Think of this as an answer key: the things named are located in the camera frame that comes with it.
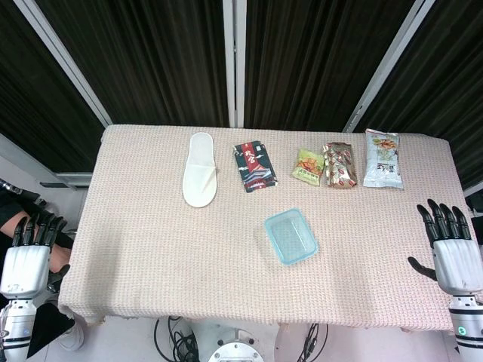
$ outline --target plastic container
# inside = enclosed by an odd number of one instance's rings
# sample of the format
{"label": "plastic container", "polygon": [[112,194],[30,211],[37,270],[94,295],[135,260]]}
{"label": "plastic container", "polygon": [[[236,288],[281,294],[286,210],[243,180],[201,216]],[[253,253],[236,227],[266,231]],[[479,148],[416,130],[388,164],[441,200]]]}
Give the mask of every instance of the plastic container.
{"label": "plastic container", "polygon": [[278,258],[291,265],[318,252],[317,241],[298,209],[290,209],[265,220],[265,230]]}

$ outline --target black curtain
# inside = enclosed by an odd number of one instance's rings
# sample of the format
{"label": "black curtain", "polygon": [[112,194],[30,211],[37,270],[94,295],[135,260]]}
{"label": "black curtain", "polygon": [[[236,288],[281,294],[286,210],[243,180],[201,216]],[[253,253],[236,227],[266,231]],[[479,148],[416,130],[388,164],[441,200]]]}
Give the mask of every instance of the black curtain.
{"label": "black curtain", "polygon": [[0,133],[55,172],[92,171],[103,127],[13,1],[0,39]]}
{"label": "black curtain", "polygon": [[412,4],[249,0],[245,127],[341,131]]}
{"label": "black curtain", "polygon": [[433,5],[356,130],[366,127],[444,138],[463,188],[483,180],[483,2]]}
{"label": "black curtain", "polygon": [[228,127],[221,0],[37,0],[116,124]]}

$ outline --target table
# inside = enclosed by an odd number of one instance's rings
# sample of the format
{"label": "table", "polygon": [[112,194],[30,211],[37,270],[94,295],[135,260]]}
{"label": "table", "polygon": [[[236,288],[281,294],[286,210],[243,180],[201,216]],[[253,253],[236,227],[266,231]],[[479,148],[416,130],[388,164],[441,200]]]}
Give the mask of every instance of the table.
{"label": "table", "polygon": [[[198,131],[214,139],[218,181],[202,209],[181,192],[189,138]],[[278,185],[247,194],[232,147],[252,140],[266,145]],[[314,187],[291,176],[299,148],[319,152],[331,141],[352,144],[359,185]],[[433,198],[466,212],[448,142],[403,133],[400,168],[404,190],[363,187],[363,133],[110,126],[60,310],[90,322],[172,314],[451,330],[449,296],[407,262],[415,256],[433,265],[417,204]],[[286,266],[263,221],[292,207],[306,217],[319,252]]]}

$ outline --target white slipper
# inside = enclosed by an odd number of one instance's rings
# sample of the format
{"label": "white slipper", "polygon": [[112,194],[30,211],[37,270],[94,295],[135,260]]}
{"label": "white slipper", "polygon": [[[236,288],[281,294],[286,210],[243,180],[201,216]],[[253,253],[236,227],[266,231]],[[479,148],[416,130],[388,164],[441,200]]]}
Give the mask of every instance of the white slipper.
{"label": "white slipper", "polygon": [[217,169],[214,165],[213,138],[199,132],[191,136],[183,176],[183,197],[193,207],[203,207],[217,193]]}

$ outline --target sneaker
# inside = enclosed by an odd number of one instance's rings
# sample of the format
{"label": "sneaker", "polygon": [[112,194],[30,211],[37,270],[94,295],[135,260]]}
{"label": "sneaker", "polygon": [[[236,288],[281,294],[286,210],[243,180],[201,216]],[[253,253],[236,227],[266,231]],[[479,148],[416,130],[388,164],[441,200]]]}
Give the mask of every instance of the sneaker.
{"label": "sneaker", "polygon": [[57,338],[59,344],[66,351],[77,351],[84,344],[84,331],[82,326],[75,322],[74,327]]}

